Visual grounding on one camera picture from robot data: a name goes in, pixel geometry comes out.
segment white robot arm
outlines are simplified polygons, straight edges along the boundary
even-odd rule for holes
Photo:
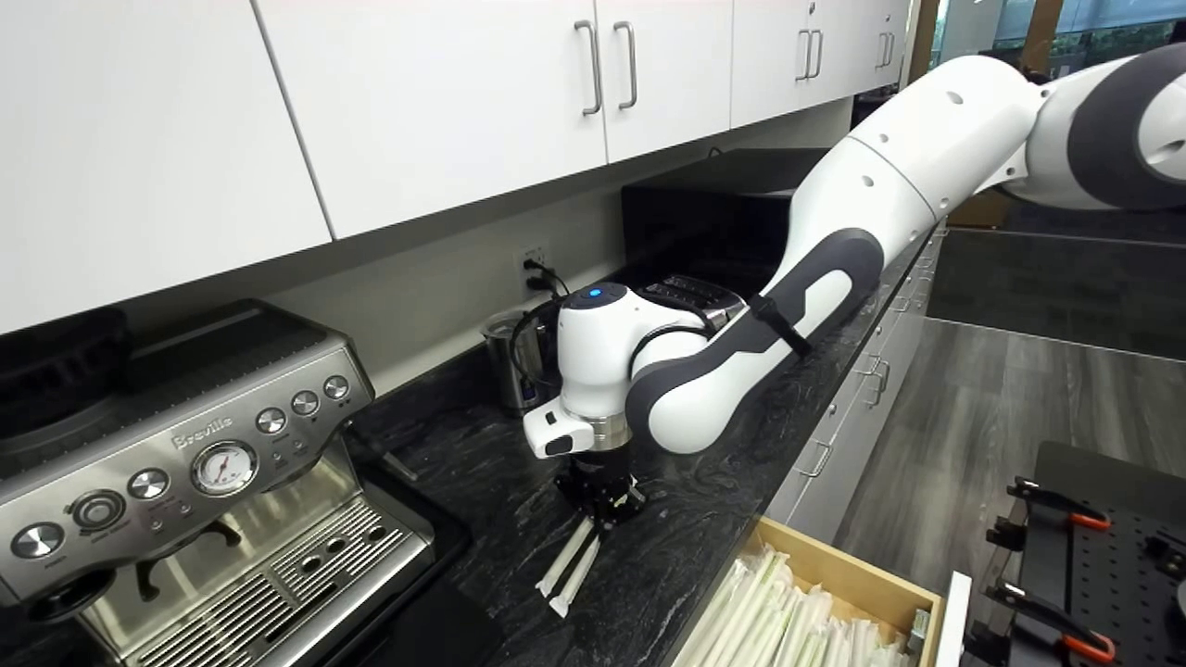
[[[977,189],[1051,209],[1186,209],[1186,43],[1030,85],[953,58],[861,121],[799,181],[776,278],[720,332],[621,286],[559,310],[564,394],[521,417],[546,457],[713,448],[779,364],[840,326],[881,272]]]

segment cabinet door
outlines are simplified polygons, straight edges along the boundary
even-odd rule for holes
[[[766,504],[766,515],[776,524],[793,524],[799,500],[805,500],[805,488],[813,487],[813,479],[818,479],[827,457],[829,457],[829,445],[832,440],[813,440],[799,448],[799,457],[793,461],[793,468],[787,472],[783,487],[776,488],[772,504]]]
[[[0,332],[327,243],[247,0],[0,2]]]
[[[852,58],[856,90],[898,85],[905,65],[905,12],[909,0],[873,0],[862,2],[862,47]]]
[[[729,130],[729,0],[598,0],[609,159]]]
[[[809,0],[732,0],[732,126],[795,112]]]
[[[337,238],[605,163],[594,0],[260,0]]]
[[[809,18],[809,28],[815,37],[813,43],[813,65],[805,81],[805,95],[813,104],[840,100],[861,91],[852,62],[866,52],[873,41],[866,28],[866,2],[847,0],[815,0],[815,18]]]
[[[827,464],[809,474],[799,504],[793,506],[793,525],[832,541],[846,510],[856,498],[861,474],[881,436],[890,406],[900,394],[900,383],[915,361],[924,338],[924,315],[890,307],[877,322],[873,340],[861,357],[861,394],[847,403],[846,426],[837,430]]]

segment gray wall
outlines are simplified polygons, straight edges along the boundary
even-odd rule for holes
[[[553,181],[528,193],[405,223],[317,252],[222,274],[126,304],[137,328],[257,295],[343,328],[378,394],[482,340],[482,322],[521,307],[520,260],[549,248],[572,286],[621,265],[617,189],[625,181],[729,147],[827,147],[847,130],[852,104],[776,117],[636,163]]]

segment cabinet handle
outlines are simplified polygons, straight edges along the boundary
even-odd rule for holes
[[[818,479],[827,464],[827,448],[818,448],[815,468],[809,472],[809,479]]]
[[[616,21],[616,34],[625,34],[630,43],[630,95],[617,104],[617,112],[636,106],[636,43],[632,43],[632,25],[630,21]]]
[[[881,398],[884,398],[884,390],[890,390],[890,364],[877,364],[871,374],[873,374],[873,390],[871,390],[871,398],[866,398],[866,406],[877,406],[881,403]]]
[[[881,65],[892,58],[892,34],[881,34]]]
[[[813,70],[813,76],[818,76],[818,70],[824,70],[824,28],[813,28],[818,41],[815,41],[815,70]]]
[[[815,43],[815,34],[813,28],[799,28],[799,43],[805,43],[805,70],[793,75],[793,81],[809,81],[813,76],[813,43]]]
[[[583,106],[583,116],[589,117],[589,116],[601,116],[601,43],[598,43],[598,25],[594,21],[579,21],[574,25],[579,34],[589,34],[589,58],[594,58],[594,106]]]

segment kitchen counter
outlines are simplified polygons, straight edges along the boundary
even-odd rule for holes
[[[520,417],[500,410],[482,349],[380,398],[354,430],[469,525],[473,543],[446,578],[504,630],[500,662],[672,662],[915,252],[884,272],[852,322],[776,372],[741,403],[722,445],[699,457],[632,445],[650,506],[605,536],[568,617],[553,615],[532,580],[579,515],[553,487],[556,464],[538,464]]]

